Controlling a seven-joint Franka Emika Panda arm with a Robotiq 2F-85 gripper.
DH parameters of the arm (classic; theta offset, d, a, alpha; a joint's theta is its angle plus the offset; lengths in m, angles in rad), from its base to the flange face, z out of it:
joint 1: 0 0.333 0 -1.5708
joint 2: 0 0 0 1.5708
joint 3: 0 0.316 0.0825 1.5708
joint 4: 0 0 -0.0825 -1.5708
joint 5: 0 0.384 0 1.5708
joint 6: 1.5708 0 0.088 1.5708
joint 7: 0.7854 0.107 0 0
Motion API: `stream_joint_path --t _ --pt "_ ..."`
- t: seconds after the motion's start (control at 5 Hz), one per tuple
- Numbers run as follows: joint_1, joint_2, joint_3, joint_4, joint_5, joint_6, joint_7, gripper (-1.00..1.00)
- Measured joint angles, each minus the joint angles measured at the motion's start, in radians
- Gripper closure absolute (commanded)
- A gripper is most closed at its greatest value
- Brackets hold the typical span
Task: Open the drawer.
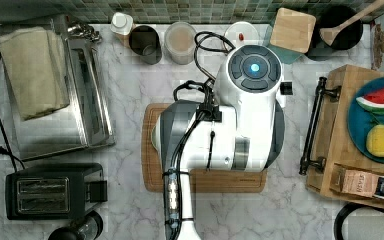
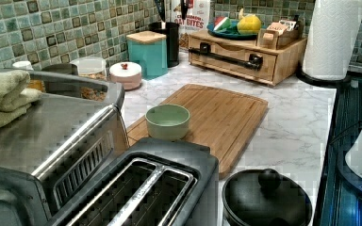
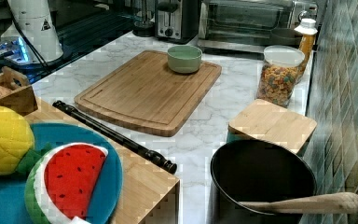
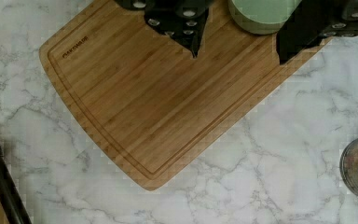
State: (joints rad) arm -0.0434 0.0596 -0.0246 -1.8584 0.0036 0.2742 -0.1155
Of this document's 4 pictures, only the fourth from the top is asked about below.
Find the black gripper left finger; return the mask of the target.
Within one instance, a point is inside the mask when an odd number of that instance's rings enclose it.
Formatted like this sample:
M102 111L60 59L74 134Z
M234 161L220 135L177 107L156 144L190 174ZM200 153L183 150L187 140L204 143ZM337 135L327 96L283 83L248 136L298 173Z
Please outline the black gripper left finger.
M142 10L145 23L198 57L212 0L114 0L131 11Z

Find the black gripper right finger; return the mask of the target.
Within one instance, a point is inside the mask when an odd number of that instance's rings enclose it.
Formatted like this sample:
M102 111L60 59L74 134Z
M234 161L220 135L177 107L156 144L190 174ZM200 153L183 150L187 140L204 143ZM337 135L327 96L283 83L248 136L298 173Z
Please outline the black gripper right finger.
M302 0L276 35L280 64L332 36L358 36L358 0Z

